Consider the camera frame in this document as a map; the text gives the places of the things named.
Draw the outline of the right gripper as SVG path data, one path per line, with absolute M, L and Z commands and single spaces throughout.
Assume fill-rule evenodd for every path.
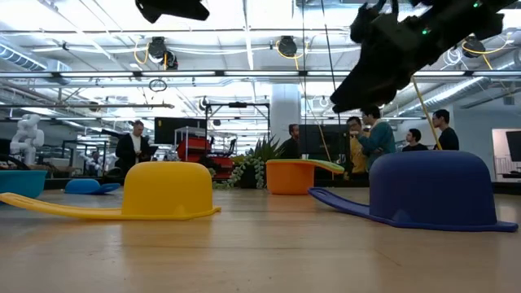
M 357 64 L 331 95 L 335 113 L 381 106 L 406 87 L 413 71 L 431 65 L 448 49 L 448 4 L 427 2 L 421 15 L 399 20 L 399 4 L 362 4 L 350 27 L 361 46 Z

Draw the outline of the dark blue measuring cup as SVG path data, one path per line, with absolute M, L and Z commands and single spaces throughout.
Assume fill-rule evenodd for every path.
M 371 166 L 368 204 L 314 187 L 309 194 L 339 212 L 396 228 L 515 232 L 497 219 L 485 162 L 465 151 L 411 151 L 384 155 Z

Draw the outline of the orange measuring cup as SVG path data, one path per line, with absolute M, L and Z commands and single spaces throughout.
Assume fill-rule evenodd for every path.
M 267 189 L 272 195 L 306 195 L 314 186 L 314 169 L 307 160 L 269 160 Z

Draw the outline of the yellow measuring cup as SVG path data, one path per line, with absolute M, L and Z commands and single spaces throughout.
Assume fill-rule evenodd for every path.
M 202 164 L 167 161 L 134 165 L 126 174 L 119 208 L 84 208 L 1 193 L 0 201 L 56 216 L 94 220 L 190 220 L 221 210 L 213 204 L 212 177 Z

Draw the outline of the small blue measuring cup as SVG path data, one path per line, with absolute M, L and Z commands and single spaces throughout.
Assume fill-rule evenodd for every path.
M 77 195 L 105 195 L 120 188 L 119 183 L 100 184 L 91 178 L 72 179 L 64 188 L 66 194 Z

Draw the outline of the teal measuring cup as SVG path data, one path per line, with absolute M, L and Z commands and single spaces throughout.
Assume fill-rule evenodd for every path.
M 15 193 L 35 199 L 44 190 L 46 175 L 45 170 L 0 171 L 0 194 Z

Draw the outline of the person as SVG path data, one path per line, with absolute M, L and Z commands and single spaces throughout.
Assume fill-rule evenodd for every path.
M 439 143 L 443 150 L 458 151 L 459 139 L 453 128 L 449 126 L 450 114 L 445 109 L 433 113 L 432 122 L 435 128 L 441 131 Z
M 366 156 L 366 171 L 369 172 L 379 157 L 396 152 L 396 143 L 392 127 L 381 118 L 378 106 L 363 107 L 361 114 L 364 124 L 370 126 L 370 132 L 368 136 L 358 134 L 357 140 Z
M 353 181 L 367 180 L 366 156 L 363 153 L 362 145 L 357 140 L 357 135 L 363 134 L 367 136 L 368 133 L 362 128 L 361 120 L 358 117 L 352 116 L 348 118 L 347 126 L 349 130 L 350 160 L 352 163 L 352 171 L 349 179 Z
M 288 127 L 290 137 L 281 145 L 281 159 L 297 160 L 301 158 L 300 132 L 298 124 L 290 124 Z
M 143 130 L 144 124 L 140 120 L 136 120 L 133 130 L 123 135 L 117 143 L 115 166 L 121 170 L 124 176 L 135 164 L 151 159 L 151 147 L 148 140 L 142 135 Z
M 423 145 L 420 140 L 422 134 L 418 129 L 409 129 L 406 134 L 407 146 L 402 148 L 402 151 L 427 151 L 428 147 Z

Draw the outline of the long horizontal light bar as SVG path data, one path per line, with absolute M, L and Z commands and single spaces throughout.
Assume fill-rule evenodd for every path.
M 0 72 L 0 78 L 96 77 L 346 77 L 350 71 L 139 71 L 139 72 Z M 521 77 L 521 70 L 420 71 L 416 77 Z

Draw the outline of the white pillar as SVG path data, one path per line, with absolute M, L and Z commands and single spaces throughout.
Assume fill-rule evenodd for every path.
M 273 84 L 270 100 L 270 131 L 275 141 L 290 137 L 289 125 L 300 123 L 301 92 L 297 84 Z

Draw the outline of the black gantry stand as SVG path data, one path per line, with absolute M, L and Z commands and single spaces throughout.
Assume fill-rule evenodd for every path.
M 267 135 L 268 139 L 271 138 L 270 104 L 269 103 L 245 103 L 245 102 L 207 103 L 205 105 L 205 109 L 204 109 L 205 124 L 207 124 L 212 119 L 212 117 L 219 112 L 219 110 L 222 107 L 228 107 L 228 108 L 254 107 L 267 120 L 267 129 L 264 131 L 264 134 Z M 235 130 L 231 135 L 234 136 L 234 139 L 230 142 L 230 147 L 227 152 L 212 151 L 212 148 L 211 148 L 212 142 L 210 142 L 210 144 L 208 144 L 208 127 L 207 127 L 204 132 L 204 138 L 205 138 L 204 154 L 200 156 L 199 162 L 202 163 L 210 155 L 216 155 L 217 157 L 230 157 L 236 150 L 237 139 L 239 137 L 237 134 L 237 130 Z

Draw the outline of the black flat screen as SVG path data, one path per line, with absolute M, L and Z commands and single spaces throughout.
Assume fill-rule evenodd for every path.
M 195 118 L 156 117 L 154 119 L 154 143 L 174 144 L 180 142 L 186 128 L 204 131 L 207 128 L 207 121 Z

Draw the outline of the red tool cart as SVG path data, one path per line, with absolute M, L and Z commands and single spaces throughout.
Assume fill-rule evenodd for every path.
M 234 168 L 231 152 L 213 151 L 212 143 L 213 140 L 208 141 L 206 138 L 183 138 L 177 145 L 177 155 L 181 161 L 202 164 L 212 169 L 216 180 L 228 179 Z

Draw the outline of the potted succulent plant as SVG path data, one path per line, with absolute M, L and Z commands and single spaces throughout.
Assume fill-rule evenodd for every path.
M 225 179 L 215 179 L 211 171 L 214 189 L 264 189 L 267 187 L 267 162 L 279 159 L 284 147 L 275 138 L 263 137 L 256 145 L 240 155 L 238 161 L 232 159 L 231 174 Z

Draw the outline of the dark wall monitor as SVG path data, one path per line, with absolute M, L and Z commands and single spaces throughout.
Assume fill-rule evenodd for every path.
M 507 131 L 506 140 L 511 160 L 513 162 L 521 162 L 521 130 Z

